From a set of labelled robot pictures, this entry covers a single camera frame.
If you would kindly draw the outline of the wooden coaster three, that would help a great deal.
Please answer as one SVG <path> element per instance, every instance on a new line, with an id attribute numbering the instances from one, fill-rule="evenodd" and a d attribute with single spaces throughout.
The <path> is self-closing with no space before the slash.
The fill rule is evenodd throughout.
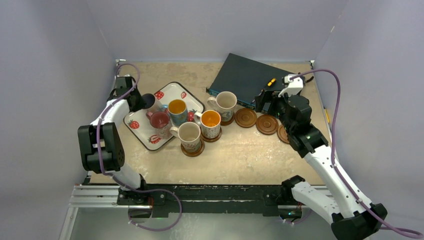
<path id="1" fill-rule="evenodd" d="M 275 117 L 268 114 L 263 114 L 257 118 L 256 128 L 264 135 L 272 135 L 277 132 L 279 123 Z"/>

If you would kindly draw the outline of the wooden coaster two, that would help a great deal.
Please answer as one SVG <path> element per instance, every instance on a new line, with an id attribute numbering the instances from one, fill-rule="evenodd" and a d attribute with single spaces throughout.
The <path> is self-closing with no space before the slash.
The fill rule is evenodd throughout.
<path id="1" fill-rule="evenodd" d="M 250 108 L 241 108 L 235 113 L 235 122 L 242 128 L 250 128 L 257 122 L 257 113 Z"/>

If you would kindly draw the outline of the wooden coaster four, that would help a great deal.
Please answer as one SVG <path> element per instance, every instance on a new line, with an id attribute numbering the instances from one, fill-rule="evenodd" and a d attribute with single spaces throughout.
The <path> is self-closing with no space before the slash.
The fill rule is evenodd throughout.
<path id="1" fill-rule="evenodd" d="M 290 141 L 288 139 L 288 134 L 287 134 L 283 125 L 279 125 L 279 127 L 277 129 L 277 136 L 283 143 L 285 143 L 285 144 L 290 143 Z"/>

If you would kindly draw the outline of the cream white mug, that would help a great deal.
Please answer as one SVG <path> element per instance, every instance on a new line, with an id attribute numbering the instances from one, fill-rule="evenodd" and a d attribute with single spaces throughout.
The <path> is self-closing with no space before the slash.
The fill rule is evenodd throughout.
<path id="1" fill-rule="evenodd" d="M 207 104 L 220 114 L 222 122 L 230 122 L 234 116 L 237 97 L 230 91 L 223 91 L 216 97 L 209 97 Z"/>

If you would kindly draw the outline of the wooden coaster one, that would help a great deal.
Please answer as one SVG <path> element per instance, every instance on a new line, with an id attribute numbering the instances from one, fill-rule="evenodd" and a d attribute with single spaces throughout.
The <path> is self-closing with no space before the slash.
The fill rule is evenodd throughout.
<path id="1" fill-rule="evenodd" d="M 228 126 L 230 125 L 233 121 L 235 120 L 235 114 L 232 115 L 232 117 L 230 118 L 230 120 L 228 121 L 221 121 L 221 125 L 222 126 Z"/>

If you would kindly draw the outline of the white floral mug orange inside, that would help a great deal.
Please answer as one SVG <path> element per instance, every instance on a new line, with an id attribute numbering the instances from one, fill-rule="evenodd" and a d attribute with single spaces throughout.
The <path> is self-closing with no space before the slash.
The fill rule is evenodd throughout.
<path id="1" fill-rule="evenodd" d="M 207 139 L 215 139 L 221 130 L 221 115 L 215 110 L 194 113 L 194 122 L 200 126 L 201 134 Z"/>

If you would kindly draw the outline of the wooden coaster five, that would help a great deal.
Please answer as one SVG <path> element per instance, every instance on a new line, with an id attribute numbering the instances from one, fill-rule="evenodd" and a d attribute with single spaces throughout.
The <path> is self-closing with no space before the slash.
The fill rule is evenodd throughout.
<path id="1" fill-rule="evenodd" d="M 203 135 L 203 133 L 200 134 L 201 139 L 208 143 L 214 143 L 218 141 L 221 138 L 221 136 L 222 136 L 222 128 L 220 128 L 219 133 L 215 138 L 207 138 L 206 136 Z"/>

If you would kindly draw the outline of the wooden coaster six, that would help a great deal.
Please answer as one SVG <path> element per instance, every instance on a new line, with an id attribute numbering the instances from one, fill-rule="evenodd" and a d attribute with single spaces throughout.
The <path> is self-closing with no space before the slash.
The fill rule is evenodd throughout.
<path id="1" fill-rule="evenodd" d="M 182 153 L 184 155 L 186 155 L 188 157 L 197 157 L 197 156 L 199 156 L 204 151 L 204 149 L 205 149 L 205 142 L 201 139 L 200 140 L 199 148 L 196 151 L 194 151 L 194 152 L 188 152 L 184 148 L 184 146 L 182 144 L 180 145 L 180 148 L 181 148 L 181 151 L 182 151 Z"/>

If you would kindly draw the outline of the beige cream mug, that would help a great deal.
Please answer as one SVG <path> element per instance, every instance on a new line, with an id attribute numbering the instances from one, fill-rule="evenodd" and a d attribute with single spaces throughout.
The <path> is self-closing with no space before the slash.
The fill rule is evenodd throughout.
<path id="1" fill-rule="evenodd" d="M 169 132 L 180 139 L 183 148 L 188 153 L 194 153 L 201 147 L 201 129 L 197 123 L 185 122 L 179 127 L 171 127 Z"/>

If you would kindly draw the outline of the purple inside pink mug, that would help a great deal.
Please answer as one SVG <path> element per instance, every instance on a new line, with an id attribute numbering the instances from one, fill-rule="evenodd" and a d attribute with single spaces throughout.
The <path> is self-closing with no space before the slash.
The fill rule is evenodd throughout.
<path id="1" fill-rule="evenodd" d="M 156 98 L 152 93 L 145 93 L 142 95 L 142 99 L 145 102 L 145 107 L 143 108 L 147 112 L 155 113 L 161 112 L 163 104 Z"/>

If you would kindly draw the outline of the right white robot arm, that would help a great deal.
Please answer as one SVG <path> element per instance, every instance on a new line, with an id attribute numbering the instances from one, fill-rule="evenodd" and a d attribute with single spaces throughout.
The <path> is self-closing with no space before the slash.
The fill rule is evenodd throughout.
<path id="1" fill-rule="evenodd" d="M 300 202 L 325 219 L 338 240 L 364 240 L 382 228 L 378 219 L 388 211 L 381 203 L 373 203 L 353 183 L 340 166 L 322 132 L 311 123 L 312 108 L 301 95 L 279 96 L 263 91 L 255 97 L 255 111 L 269 103 L 268 113 L 282 123 L 289 145 L 320 176 L 332 197 L 315 190 L 298 175 L 281 183 L 276 201 Z"/>

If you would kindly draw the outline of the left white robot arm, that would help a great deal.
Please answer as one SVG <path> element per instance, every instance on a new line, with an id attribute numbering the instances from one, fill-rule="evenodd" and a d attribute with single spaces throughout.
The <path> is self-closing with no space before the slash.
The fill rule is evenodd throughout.
<path id="1" fill-rule="evenodd" d="M 143 176 L 125 163 L 118 125 L 131 112 L 146 106 L 132 76 L 117 76 L 104 110 L 88 125 L 77 130 L 82 166 L 86 171 L 112 178 L 138 205 L 149 199 Z"/>

